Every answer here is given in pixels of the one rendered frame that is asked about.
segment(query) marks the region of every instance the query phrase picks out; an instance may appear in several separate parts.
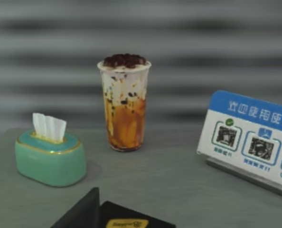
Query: green tissue box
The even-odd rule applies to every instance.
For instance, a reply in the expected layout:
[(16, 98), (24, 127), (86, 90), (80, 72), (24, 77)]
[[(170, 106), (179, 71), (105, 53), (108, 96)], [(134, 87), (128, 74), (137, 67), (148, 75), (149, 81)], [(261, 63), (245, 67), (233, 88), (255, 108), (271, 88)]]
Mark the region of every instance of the green tissue box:
[(68, 133), (63, 142), (52, 142), (26, 131), (16, 140), (15, 155), (20, 174), (49, 186), (69, 186), (86, 175), (82, 142)]

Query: clear cup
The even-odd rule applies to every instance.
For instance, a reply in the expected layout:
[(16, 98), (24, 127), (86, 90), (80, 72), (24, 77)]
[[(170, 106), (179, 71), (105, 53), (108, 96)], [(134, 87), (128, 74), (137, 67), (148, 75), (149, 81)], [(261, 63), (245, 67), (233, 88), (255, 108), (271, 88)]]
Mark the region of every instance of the clear cup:
[(109, 68), (98, 63), (102, 77), (105, 121), (110, 146), (120, 152), (143, 144), (150, 62), (134, 69)]

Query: tabletop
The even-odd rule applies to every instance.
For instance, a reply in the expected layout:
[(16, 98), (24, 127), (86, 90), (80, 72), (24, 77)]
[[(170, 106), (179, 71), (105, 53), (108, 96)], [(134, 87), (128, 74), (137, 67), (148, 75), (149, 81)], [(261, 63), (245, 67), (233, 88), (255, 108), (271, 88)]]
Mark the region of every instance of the tabletop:
[(205, 164), (199, 130), (149, 130), (135, 152), (113, 151), (105, 130), (71, 129), (84, 144), (88, 174), (52, 188), (16, 170), (14, 143), (26, 129), (0, 138), (0, 228), (48, 228), (91, 188), (106, 200), (174, 223), (178, 228), (274, 228), (282, 197)]

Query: bubble tea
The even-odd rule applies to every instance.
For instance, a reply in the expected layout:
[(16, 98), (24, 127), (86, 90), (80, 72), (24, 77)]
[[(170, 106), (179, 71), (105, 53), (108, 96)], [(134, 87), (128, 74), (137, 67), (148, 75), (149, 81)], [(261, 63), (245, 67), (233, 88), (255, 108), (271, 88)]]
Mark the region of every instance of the bubble tea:
[(143, 143), (145, 101), (151, 63), (138, 55), (118, 54), (98, 63), (110, 146), (134, 151)]

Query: sign base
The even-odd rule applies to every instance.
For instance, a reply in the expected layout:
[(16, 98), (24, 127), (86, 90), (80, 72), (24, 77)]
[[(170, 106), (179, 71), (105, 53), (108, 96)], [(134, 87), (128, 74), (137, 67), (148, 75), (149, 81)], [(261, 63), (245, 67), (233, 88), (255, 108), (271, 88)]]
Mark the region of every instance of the sign base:
[(234, 176), (237, 176), (241, 179), (244, 179), (250, 183), (256, 184), (262, 188), (265, 188), (271, 192), (274, 192), (278, 195), (282, 196), (282, 185), (275, 183), (273, 181), (270, 181), (266, 178), (263, 178), (261, 176), (258, 176), (254, 173), (248, 172), (246, 170), (240, 169), (238, 167), (235, 167), (231, 164), (225, 163), (223, 161), (220, 161), (218, 159), (209, 157), (206, 160), (206, 163), (209, 166), (212, 166), (214, 168), (220, 169), (222, 171), (225, 171), (227, 173), (230, 173)]

